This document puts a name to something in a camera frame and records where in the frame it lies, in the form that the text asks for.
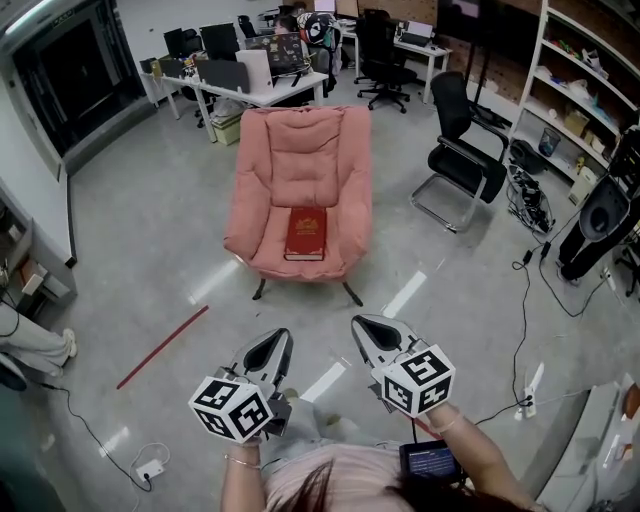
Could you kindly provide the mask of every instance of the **black speaker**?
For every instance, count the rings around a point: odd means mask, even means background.
[[[580,229],[587,240],[599,242],[622,224],[631,202],[610,176],[596,185],[580,212]]]

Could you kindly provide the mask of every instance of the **white plug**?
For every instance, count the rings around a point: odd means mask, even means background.
[[[146,482],[147,480],[151,480],[153,477],[164,473],[164,466],[158,459],[153,459],[137,468],[136,473],[138,473],[140,481]]]

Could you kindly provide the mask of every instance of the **laptop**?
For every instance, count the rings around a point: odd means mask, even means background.
[[[400,42],[425,47],[433,37],[433,27],[426,23],[409,21],[407,29],[400,36]]]
[[[307,67],[300,34],[251,37],[245,44],[247,50],[266,50],[272,76],[297,73]]]

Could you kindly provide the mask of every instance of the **white sneaker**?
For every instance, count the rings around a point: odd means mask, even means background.
[[[580,286],[580,278],[572,279],[570,281],[569,279],[567,279],[562,275],[562,267],[558,267],[558,278],[563,283],[568,284],[569,286],[573,286],[574,288],[577,288],[578,286]]]
[[[76,357],[78,353],[78,345],[76,345],[76,333],[72,329],[65,329],[62,331],[62,339],[65,343],[69,344],[69,357]]]

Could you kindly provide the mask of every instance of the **cardboard box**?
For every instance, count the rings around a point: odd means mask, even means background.
[[[572,110],[567,114],[567,117],[564,118],[564,125],[567,130],[578,137],[582,136],[582,132],[588,123],[589,118],[578,110]]]

